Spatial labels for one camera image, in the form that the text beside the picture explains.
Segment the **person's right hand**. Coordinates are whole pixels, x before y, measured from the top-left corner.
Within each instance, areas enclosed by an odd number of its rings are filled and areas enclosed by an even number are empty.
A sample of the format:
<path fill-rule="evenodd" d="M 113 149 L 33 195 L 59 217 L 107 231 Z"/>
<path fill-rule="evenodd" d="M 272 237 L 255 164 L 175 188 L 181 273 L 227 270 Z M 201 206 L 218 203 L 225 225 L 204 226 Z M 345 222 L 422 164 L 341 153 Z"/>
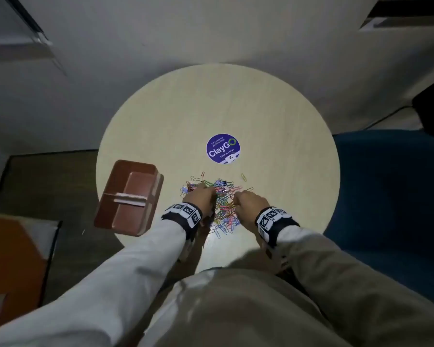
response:
<path fill-rule="evenodd" d="M 248 231 L 258 234 L 258 227 L 255 223 L 258 215 L 260 215 L 262 210 L 265 210 L 270 207 L 269 202 L 266 198 L 261 197 L 254 192 L 246 191 L 246 213 L 245 217 L 237 217 L 239 219 L 240 224 L 247 229 Z"/>

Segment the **person's left hand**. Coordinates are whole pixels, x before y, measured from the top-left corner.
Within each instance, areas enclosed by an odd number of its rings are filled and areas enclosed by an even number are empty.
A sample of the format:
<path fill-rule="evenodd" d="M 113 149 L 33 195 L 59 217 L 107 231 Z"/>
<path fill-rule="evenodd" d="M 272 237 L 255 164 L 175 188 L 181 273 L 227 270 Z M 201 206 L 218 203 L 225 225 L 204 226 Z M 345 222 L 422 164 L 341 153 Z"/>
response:
<path fill-rule="evenodd" d="M 210 217 L 214 214 L 216 204 L 205 204 L 202 199 L 202 183 L 198 184 L 196 188 L 188 192 L 183 198 L 184 203 L 191 203 L 199 208 L 202 212 L 203 218 Z"/>

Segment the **pile of colourful paper clips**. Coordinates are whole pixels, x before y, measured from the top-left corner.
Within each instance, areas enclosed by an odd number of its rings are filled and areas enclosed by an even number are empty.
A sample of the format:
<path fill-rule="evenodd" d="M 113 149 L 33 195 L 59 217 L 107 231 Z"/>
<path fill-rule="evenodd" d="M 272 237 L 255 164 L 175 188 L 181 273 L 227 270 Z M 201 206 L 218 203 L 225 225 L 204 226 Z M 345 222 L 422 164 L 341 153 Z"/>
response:
<path fill-rule="evenodd" d="M 189 192 L 195 190 L 200 184 L 215 188 L 215 210 L 213 221 L 210 224 L 210 234 L 214 234 L 217 239 L 220 239 L 222 235 L 234 233 L 236 227 L 241 224 L 236 215 L 234 195 L 236 192 L 242 192 L 244 188 L 227 179 L 206 180 L 204 177 L 204 172 L 202 172 L 200 177 L 191 176 L 181 186 L 180 196 L 184 197 Z"/>

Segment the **person's left forearm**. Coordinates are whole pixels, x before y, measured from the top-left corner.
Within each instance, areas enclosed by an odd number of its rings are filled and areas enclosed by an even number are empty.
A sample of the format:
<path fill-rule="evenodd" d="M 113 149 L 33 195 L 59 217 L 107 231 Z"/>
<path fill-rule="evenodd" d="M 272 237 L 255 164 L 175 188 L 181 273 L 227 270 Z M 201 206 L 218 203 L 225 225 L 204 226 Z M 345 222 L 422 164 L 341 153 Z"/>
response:
<path fill-rule="evenodd" d="M 131 338 L 189 235 L 162 220 L 61 297 L 0 327 L 0 347 L 117 347 Z"/>

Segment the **person's right forearm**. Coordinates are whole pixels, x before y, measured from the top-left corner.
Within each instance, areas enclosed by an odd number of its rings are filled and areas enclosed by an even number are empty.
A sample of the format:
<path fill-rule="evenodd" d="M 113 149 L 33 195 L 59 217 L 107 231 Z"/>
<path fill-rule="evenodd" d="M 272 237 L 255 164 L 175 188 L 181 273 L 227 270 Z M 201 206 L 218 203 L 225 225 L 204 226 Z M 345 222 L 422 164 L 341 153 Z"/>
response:
<path fill-rule="evenodd" d="M 434 347 L 434 303 L 377 272 L 333 241 L 287 226 L 266 238 L 336 332 L 359 347 Z"/>

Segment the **black marker wristband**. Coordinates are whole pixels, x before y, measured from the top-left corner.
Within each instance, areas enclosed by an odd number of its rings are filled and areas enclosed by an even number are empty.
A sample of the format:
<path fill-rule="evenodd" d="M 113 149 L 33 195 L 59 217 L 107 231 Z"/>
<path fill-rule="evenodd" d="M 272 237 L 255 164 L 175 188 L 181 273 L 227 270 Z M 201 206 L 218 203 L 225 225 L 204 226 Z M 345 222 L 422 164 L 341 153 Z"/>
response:
<path fill-rule="evenodd" d="M 170 220 L 179 224 L 187 238 L 195 235 L 202 220 L 202 211 L 192 203 L 176 203 L 168 207 L 161 216 L 162 220 Z"/>
<path fill-rule="evenodd" d="M 283 209 L 266 207 L 255 218 L 255 226 L 259 236 L 270 248 L 277 246 L 279 233 L 288 226 L 298 226 L 293 217 Z"/>

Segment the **round purple sticker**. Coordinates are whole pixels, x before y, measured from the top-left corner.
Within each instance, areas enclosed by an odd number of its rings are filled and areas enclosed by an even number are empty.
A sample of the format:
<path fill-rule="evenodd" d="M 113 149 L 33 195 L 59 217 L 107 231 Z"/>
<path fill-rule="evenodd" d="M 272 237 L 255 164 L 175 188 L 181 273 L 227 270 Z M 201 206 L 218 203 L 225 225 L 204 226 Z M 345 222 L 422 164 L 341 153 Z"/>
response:
<path fill-rule="evenodd" d="M 237 160 L 241 146 L 232 135 L 219 133 L 208 140 L 206 153 L 213 162 L 228 165 Z"/>

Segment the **brown divided plastic tray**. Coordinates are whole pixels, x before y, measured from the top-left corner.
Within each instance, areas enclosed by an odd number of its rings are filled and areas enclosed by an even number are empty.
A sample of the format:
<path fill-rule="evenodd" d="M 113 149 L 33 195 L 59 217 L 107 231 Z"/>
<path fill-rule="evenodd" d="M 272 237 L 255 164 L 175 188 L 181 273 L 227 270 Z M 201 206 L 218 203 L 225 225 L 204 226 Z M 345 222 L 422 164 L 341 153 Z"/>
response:
<path fill-rule="evenodd" d="M 115 162 L 100 198 L 94 227 L 139 237 L 151 228 L 164 176 L 155 165 Z"/>

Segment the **person's beige clothed torso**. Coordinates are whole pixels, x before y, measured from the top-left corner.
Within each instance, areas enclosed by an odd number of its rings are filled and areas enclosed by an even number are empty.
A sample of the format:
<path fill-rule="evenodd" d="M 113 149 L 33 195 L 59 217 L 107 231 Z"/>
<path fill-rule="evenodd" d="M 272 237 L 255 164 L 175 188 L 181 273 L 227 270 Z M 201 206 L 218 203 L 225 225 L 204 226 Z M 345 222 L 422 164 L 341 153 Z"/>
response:
<path fill-rule="evenodd" d="M 138 347 L 352 347 L 300 284 L 212 269 L 161 294 Z"/>

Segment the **blue upholstered chair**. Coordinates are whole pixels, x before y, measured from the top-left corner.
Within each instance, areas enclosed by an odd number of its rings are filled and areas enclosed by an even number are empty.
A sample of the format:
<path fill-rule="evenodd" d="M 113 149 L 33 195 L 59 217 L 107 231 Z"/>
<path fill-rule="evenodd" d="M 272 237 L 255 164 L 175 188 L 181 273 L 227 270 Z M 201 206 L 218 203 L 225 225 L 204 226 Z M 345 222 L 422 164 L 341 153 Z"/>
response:
<path fill-rule="evenodd" d="M 341 182 L 324 235 L 434 302 L 434 137 L 371 130 L 334 141 Z"/>

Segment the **orange cardboard box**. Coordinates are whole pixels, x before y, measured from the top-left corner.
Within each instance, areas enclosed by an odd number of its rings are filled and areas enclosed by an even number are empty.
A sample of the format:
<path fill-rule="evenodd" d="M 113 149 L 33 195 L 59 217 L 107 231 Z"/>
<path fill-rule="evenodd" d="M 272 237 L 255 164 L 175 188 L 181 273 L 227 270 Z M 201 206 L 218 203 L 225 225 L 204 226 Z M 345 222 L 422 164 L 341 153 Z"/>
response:
<path fill-rule="evenodd" d="M 61 224 L 0 215 L 0 326 L 42 306 Z"/>

